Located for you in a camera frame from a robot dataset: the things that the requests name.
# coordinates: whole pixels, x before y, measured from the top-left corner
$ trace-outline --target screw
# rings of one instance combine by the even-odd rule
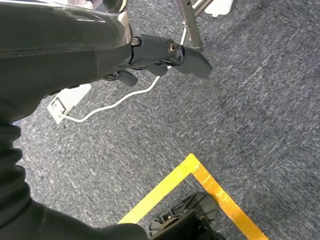
[[[131,40],[131,44],[134,47],[137,47],[137,46],[140,46],[141,44],[141,41],[139,37],[135,36]]]
[[[176,55],[177,46],[175,42],[170,40],[168,42],[167,48],[171,55]]]

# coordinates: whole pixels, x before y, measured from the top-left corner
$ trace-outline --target white cable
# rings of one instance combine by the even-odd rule
[[[187,30],[185,27],[183,29],[183,33],[182,34],[181,41],[180,42],[180,45],[183,45],[185,43],[186,34],[187,34]],[[160,78],[160,76],[157,76],[149,87],[148,87],[146,89],[139,90],[139,91],[134,91],[134,92],[129,93],[129,94],[125,95],[125,96],[122,97],[122,99],[117,101],[115,104],[109,105],[109,106],[100,107],[100,108],[96,109],[94,111],[91,111],[91,113],[89,113],[87,116],[85,116],[84,118],[82,118],[82,119],[76,119],[76,118],[74,118],[74,117],[72,117],[72,116],[65,115],[65,114],[61,114],[60,117],[64,118],[64,119],[68,119],[68,120],[74,121],[74,122],[76,122],[76,123],[83,123],[83,122],[88,120],[88,118],[91,117],[94,114],[99,113],[99,112],[104,111],[104,110],[115,108],[116,106],[122,103],[123,101],[125,101],[125,100],[126,100],[126,99],[128,99],[129,97],[131,97],[131,96],[134,96],[134,95],[147,93],[147,92],[152,90],[158,82],[158,80],[159,80],[159,78]]]

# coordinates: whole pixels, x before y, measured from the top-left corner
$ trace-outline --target yellow line marking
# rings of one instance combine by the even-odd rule
[[[219,207],[248,240],[268,240],[266,235],[225,192],[193,154],[187,156],[181,164],[176,167],[174,171],[134,207],[119,223],[139,222],[162,199],[186,178],[189,174],[192,174],[204,189],[214,197]]]
[[[119,223],[136,224],[149,213],[154,206],[159,203],[164,197],[174,190],[175,187],[186,178],[192,170],[197,168],[200,162],[194,159],[186,159],[183,163],[166,176],[148,195],[134,207],[131,211],[122,218]]]
[[[190,154],[188,158],[195,158]],[[242,211],[202,164],[192,172],[204,189],[211,195],[223,212],[249,240],[267,240],[268,238]]]

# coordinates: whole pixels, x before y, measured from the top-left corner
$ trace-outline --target gray carpet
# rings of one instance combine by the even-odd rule
[[[136,33],[183,30],[174,1],[129,0]],[[171,70],[152,92],[85,123],[56,125],[45,99],[20,122],[22,164],[39,202],[102,227],[117,223],[194,153],[269,239],[318,239],[320,229],[320,4],[235,0],[232,12],[198,20],[209,80]],[[72,116],[134,89],[97,82]],[[202,188],[192,176],[143,219]],[[245,239],[223,212],[216,230]]]

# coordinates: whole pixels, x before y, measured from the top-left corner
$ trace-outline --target white power outlet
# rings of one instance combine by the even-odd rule
[[[67,115],[83,99],[90,89],[91,89],[91,84],[63,89],[57,94],[47,108],[57,124],[60,124],[63,119],[62,115]]]
[[[214,0],[209,6],[208,6],[205,12],[207,14],[211,14],[213,17],[226,15],[230,12],[232,3],[233,0]]]

